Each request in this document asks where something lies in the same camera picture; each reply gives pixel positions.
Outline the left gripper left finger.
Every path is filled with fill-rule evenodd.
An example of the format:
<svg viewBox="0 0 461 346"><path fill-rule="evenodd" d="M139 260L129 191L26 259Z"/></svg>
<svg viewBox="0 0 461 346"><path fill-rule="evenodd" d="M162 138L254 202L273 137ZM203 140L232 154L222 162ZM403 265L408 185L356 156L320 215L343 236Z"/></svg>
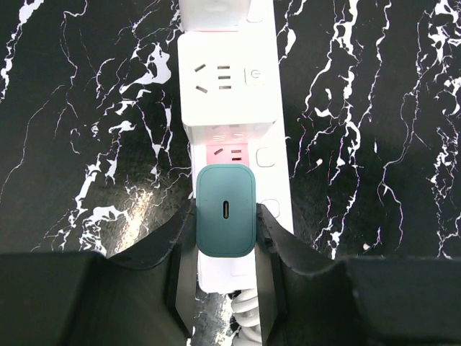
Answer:
<svg viewBox="0 0 461 346"><path fill-rule="evenodd" d="M197 282L196 205L113 257L1 256L3 345L185 345Z"/></svg>

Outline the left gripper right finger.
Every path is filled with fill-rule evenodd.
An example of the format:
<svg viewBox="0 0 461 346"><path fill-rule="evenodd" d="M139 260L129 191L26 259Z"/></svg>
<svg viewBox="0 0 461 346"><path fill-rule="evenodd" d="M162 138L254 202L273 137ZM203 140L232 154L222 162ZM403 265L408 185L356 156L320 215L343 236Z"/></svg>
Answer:
<svg viewBox="0 0 461 346"><path fill-rule="evenodd" d="M460 261L329 259L259 205L255 247L264 345L458 345Z"/></svg>

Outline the teal cube adapter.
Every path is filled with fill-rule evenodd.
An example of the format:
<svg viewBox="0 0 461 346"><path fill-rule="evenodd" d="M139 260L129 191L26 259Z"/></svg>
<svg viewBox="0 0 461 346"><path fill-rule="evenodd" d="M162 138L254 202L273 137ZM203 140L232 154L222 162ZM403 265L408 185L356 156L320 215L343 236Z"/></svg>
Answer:
<svg viewBox="0 0 461 346"><path fill-rule="evenodd" d="M196 184L199 250L208 257L238 258L256 243L256 180L242 164L212 164Z"/></svg>

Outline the white multicolour power strip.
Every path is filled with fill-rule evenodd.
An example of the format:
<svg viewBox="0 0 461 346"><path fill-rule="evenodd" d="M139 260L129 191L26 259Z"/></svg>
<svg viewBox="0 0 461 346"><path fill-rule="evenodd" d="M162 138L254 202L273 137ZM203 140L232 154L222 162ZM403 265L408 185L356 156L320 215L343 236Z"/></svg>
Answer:
<svg viewBox="0 0 461 346"><path fill-rule="evenodd" d="M246 21L236 31L229 32L262 34L273 37L277 42L273 3L251 1ZM283 110L281 117L261 138L245 143L212 145L193 145L190 142L190 146L194 176L210 164L247 166L256 178L256 201L265 205L285 230L293 231Z"/></svg>

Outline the white cube socket adapter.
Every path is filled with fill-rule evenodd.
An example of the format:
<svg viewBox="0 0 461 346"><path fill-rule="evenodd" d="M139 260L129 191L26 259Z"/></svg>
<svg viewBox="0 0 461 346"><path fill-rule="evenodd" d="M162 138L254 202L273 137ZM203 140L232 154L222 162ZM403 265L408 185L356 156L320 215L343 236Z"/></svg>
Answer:
<svg viewBox="0 0 461 346"><path fill-rule="evenodd" d="M252 141L281 117L273 37L187 32L177 47L181 119L191 144Z"/></svg>

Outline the white USB charger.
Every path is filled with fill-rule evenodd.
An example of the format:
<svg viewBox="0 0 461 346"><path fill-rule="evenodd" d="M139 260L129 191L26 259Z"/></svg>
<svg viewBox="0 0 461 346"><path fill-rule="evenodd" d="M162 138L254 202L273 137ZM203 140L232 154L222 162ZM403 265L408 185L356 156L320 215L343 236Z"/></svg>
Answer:
<svg viewBox="0 0 461 346"><path fill-rule="evenodd" d="M236 31L246 21L250 0L179 0L179 14L186 31Z"/></svg>

